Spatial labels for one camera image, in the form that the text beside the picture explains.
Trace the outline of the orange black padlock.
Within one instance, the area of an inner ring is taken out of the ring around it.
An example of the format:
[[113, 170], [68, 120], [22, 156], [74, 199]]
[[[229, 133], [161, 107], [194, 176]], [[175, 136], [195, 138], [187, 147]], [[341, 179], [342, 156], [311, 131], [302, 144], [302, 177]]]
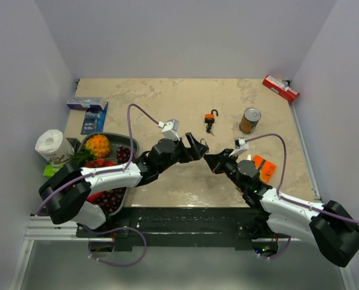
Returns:
[[212, 109], [210, 113], [205, 114], [204, 123], [213, 124], [215, 122], [215, 117], [219, 115], [219, 112], [216, 109]]

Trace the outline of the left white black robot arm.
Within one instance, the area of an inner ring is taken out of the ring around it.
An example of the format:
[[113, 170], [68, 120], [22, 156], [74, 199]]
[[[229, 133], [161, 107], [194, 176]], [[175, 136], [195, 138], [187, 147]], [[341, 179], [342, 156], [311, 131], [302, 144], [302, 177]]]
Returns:
[[208, 145], [197, 141], [190, 132], [186, 138], [189, 147], [180, 138], [163, 138], [129, 164], [102, 168], [67, 164], [40, 187], [40, 208], [47, 210], [56, 225], [75, 221], [89, 226], [96, 236], [105, 237], [111, 231], [111, 222], [88, 198], [111, 189], [150, 184], [174, 164], [201, 160], [209, 150]]

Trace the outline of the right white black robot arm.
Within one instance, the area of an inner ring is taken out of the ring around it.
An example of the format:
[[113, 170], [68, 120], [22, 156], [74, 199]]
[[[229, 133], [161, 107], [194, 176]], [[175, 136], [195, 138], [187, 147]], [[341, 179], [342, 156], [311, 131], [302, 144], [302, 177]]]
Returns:
[[280, 193], [260, 180], [253, 161], [237, 162], [230, 149], [206, 154], [204, 159], [212, 173], [225, 174], [247, 205], [261, 212], [255, 223], [258, 235], [276, 233], [300, 239], [339, 267], [347, 266], [359, 250], [359, 225], [338, 202], [308, 202]]

